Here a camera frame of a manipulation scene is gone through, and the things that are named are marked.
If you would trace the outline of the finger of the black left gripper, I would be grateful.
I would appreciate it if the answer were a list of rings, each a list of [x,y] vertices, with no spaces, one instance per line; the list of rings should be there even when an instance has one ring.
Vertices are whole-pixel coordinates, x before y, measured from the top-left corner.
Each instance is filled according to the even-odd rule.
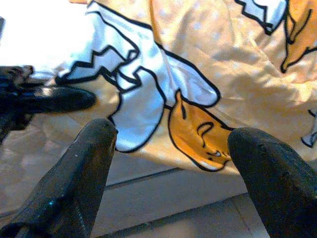
[[[29,108],[35,113],[64,113],[84,110],[96,103],[96,95],[69,86],[41,86],[31,90]]]

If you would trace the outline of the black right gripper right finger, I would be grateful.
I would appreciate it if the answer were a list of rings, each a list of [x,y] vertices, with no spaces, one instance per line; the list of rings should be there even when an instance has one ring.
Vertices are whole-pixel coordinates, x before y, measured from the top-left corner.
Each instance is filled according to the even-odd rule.
[[[317,236],[317,173],[288,144],[256,128],[234,129],[231,159],[271,238]]]

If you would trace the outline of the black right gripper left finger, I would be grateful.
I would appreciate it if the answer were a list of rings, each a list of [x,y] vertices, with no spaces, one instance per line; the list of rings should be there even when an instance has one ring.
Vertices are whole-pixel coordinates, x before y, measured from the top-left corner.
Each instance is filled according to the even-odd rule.
[[[2,238],[88,238],[105,190],[117,131],[94,119],[79,132],[60,160],[41,178]]]

